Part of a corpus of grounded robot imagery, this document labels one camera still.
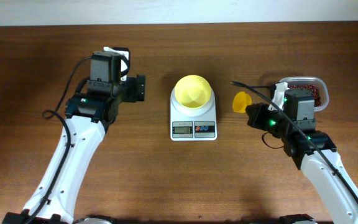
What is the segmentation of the yellow measuring scoop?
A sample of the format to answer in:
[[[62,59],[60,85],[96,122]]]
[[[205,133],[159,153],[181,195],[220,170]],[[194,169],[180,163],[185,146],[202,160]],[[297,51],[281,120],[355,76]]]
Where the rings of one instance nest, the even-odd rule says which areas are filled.
[[[232,109],[235,113],[245,113],[246,108],[252,104],[251,96],[244,92],[240,91],[237,93],[232,102]]]

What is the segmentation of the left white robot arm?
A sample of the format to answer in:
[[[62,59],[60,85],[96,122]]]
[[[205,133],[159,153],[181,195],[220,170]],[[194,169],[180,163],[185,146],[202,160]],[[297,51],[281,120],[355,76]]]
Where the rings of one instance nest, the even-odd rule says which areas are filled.
[[[118,115],[121,103],[145,98],[145,76],[128,77],[131,52],[105,47],[88,58],[90,75],[68,100],[63,116],[45,110],[44,119],[58,118],[63,128],[58,146],[37,190],[20,213],[6,213],[3,223],[73,223],[79,189],[94,152]]]

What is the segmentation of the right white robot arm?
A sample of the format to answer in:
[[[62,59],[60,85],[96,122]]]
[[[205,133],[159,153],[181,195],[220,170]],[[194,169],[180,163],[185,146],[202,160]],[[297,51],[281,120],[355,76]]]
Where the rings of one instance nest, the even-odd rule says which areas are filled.
[[[358,188],[331,138],[316,130],[311,91],[286,90],[283,106],[267,100],[247,106],[246,113],[250,127],[282,140],[283,150],[317,190],[334,223],[358,223]]]

